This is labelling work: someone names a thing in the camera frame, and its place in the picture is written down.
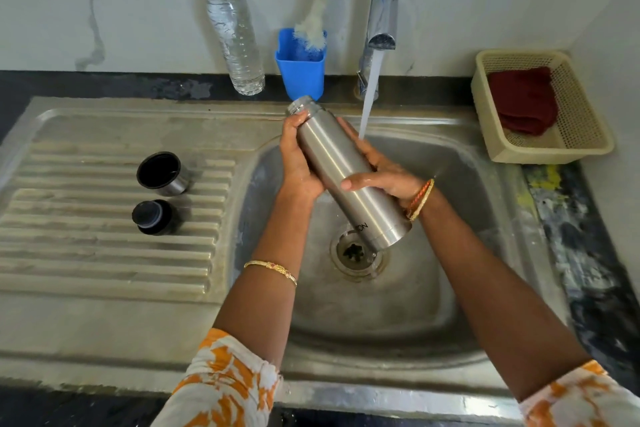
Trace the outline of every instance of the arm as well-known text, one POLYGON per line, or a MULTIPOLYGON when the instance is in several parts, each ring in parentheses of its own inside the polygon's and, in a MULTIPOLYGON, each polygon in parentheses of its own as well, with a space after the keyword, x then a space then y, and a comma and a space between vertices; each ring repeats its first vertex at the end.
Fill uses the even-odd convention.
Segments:
MULTIPOLYGON (((311 210, 324 190, 308 168, 296 141, 305 115, 285 120, 280 150, 284 166, 282 188, 271 217, 253 252, 253 260, 274 262, 296 279, 307 240, 311 210)), ((260 358, 280 367, 289 335, 296 289, 284 275, 260 266, 241 273, 225 299, 213 327, 223 330, 260 358)))
MULTIPOLYGON (((404 207, 423 182, 390 162, 344 121, 344 129, 378 170, 342 183, 375 186, 404 207)), ((434 188, 420 222, 476 337, 514 397, 521 401, 590 358, 530 286, 477 238, 434 188)))

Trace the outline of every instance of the plastic water bottle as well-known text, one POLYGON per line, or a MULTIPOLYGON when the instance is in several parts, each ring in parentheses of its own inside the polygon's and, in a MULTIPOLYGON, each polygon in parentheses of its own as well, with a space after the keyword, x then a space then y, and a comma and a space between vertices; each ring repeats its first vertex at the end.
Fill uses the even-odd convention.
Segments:
POLYGON ((220 38, 231 82, 239 94, 264 89, 264 70, 246 0, 207 0, 209 19, 220 38))

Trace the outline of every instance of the orange and white sleeve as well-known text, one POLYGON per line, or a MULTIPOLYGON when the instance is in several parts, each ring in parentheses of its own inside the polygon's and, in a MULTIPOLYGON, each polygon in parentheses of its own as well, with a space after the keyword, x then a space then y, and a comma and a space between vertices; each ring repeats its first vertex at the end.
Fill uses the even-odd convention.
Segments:
POLYGON ((527 427, 640 425, 640 399, 594 360, 524 400, 520 411, 527 427))
POLYGON ((280 380, 274 365, 211 329, 152 427, 265 427, 280 380))

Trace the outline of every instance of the faucet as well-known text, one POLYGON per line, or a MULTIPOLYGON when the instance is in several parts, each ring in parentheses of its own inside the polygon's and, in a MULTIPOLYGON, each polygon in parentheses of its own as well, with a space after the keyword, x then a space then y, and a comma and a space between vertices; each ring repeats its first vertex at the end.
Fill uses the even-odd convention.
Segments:
POLYGON ((369 85, 369 72, 371 70, 371 58, 373 50, 396 49, 396 32, 398 19, 398 0, 371 0, 369 8, 369 22, 367 24, 367 38, 364 42, 364 50, 360 57, 358 70, 358 87, 356 95, 364 99, 364 94, 369 85))

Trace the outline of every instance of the sink drain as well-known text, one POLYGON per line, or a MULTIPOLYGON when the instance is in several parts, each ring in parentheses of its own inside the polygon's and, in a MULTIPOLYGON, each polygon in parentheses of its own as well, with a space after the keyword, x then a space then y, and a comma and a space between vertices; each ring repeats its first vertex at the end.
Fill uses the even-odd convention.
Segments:
POLYGON ((383 253, 373 253, 355 230, 340 234, 331 242, 331 258, 340 272, 355 278, 377 277, 383 268, 383 253))

